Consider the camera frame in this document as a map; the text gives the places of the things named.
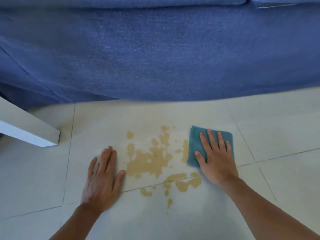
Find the person's right forearm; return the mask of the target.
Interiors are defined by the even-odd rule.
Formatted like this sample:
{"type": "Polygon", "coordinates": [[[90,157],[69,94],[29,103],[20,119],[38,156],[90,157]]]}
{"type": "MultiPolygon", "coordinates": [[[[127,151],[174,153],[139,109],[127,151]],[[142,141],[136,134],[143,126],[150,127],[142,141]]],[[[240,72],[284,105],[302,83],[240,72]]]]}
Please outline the person's right forearm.
{"type": "Polygon", "coordinates": [[[218,186],[234,202],[256,240],[320,240],[320,235],[284,212],[236,176],[218,186]]]}

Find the brown liquid spill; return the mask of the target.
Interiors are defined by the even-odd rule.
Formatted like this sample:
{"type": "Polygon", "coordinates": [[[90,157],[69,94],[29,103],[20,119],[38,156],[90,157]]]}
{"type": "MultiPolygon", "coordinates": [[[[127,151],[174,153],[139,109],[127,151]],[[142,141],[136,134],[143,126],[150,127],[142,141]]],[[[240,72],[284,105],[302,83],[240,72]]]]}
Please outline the brown liquid spill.
{"type": "MultiPolygon", "coordinates": [[[[169,130],[170,127],[162,125],[162,134],[159,134],[158,138],[154,137],[151,139],[151,147],[149,147],[148,151],[136,148],[134,143],[127,145],[129,161],[125,162],[125,164],[128,176],[141,179],[144,174],[148,173],[150,176],[159,179],[163,174],[163,169],[173,168],[173,165],[169,164],[174,159],[174,155],[168,150],[170,147],[169,130]]],[[[190,176],[185,172],[173,173],[167,176],[161,184],[164,188],[164,195],[168,198],[167,210],[173,204],[173,199],[169,198],[172,184],[175,184],[179,192],[185,193],[189,187],[196,189],[202,182],[202,177],[198,172],[191,172],[190,176]]]]}

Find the person's left forearm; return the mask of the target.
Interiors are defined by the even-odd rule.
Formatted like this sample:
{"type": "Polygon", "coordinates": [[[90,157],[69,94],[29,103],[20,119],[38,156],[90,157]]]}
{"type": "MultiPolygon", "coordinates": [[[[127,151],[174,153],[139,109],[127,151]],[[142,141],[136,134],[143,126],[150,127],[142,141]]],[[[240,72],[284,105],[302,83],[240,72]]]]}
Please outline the person's left forearm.
{"type": "Polygon", "coordinates": [[[95,207],[81,204],[49,240],[86,240],[101,214],[95,207]]]}

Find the teal cleaning cloth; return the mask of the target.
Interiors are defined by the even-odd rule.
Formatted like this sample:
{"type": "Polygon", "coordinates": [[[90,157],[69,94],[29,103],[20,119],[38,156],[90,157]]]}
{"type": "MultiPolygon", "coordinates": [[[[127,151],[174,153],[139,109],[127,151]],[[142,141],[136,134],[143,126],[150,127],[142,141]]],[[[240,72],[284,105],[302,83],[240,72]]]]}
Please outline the teal cleaning cloth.
{"type": "MultiPolygon", "coordinates": [[[[213,133],[213,136],[218,143],[218,133],[220,132],[222,134],[224,142],[228,141],[231,145],[232,149],[232,156],[234,157],[234,145],[233,145],[233,135],[230,132],[223,131],[223,130],[211,130],[213,133]]],[[[189,156],[187,160],[187,164],[194,168],[200,168],[200,165],[194,155],[195,151],[198,151],[205,159],[205,162],[207,162],[207,154],[202,146],[201,139],[200,139],[200,133],[203,133],[207,139],[208,142],[210,142],[207,129],[201,128],[198,126],[193,125],[190,129],[189,134],[189,156]]]]}

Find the person's left hand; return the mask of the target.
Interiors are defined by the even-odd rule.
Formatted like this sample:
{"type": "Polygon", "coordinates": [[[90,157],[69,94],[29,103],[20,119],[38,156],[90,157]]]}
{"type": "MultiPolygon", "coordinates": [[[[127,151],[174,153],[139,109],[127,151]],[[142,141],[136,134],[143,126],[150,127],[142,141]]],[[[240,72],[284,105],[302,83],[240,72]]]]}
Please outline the person's left hand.
{"type": "Polygon", "coordinates": [[[116,164],[118,160],[117,151],[112,148],[112,154],[108,162],[106,172],[98,174],[100,158],[94,167],[94,174],[88,178],[82,191],[81,204],[89,204],[99,211],[105,212],[118,200],[120,195],[113,194],[113,185],[116,174],[116,164]]]}

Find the person's right hand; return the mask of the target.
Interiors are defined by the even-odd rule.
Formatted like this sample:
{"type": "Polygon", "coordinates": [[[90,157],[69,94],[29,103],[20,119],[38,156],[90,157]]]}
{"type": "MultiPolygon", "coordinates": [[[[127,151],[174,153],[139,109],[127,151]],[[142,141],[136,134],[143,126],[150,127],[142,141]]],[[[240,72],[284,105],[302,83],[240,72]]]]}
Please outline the person's right hand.
{"type": "Polygon", "coordinates": [[[207,154],[207,165],[200,165],[205,177],[220,188],[225,188],[231,182],[239,179],[238,170],[233,159],[229,158],[226,151],[226,143],[222,134],[218,132],[218,144],[220,153],[207,153],[207,143],[204,133],[200,133],[202,146],[207,154]]]}

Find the white table leg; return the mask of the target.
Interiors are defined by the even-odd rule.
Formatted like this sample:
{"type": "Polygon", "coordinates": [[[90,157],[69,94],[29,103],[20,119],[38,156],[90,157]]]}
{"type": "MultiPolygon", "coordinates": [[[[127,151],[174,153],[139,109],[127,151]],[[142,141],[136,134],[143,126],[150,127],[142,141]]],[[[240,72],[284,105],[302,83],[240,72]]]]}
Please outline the white table leg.
{"type": "Polygon", "coordinates": [[[18,140],[49,147],[58,145],[60,131],[0,97],[0,133],[18,140]]]}

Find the blue fabric sofa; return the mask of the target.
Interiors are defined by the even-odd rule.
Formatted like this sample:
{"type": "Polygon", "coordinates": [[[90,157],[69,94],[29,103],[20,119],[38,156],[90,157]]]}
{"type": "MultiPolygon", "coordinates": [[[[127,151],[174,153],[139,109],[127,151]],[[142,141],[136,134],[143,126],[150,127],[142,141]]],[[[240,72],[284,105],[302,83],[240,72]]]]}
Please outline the blue fabric sofa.
{"type": "Polygon", "coordinates": [[[320,86],[320,0],[0,0],[0,95],[22,109],[320,86]]]}

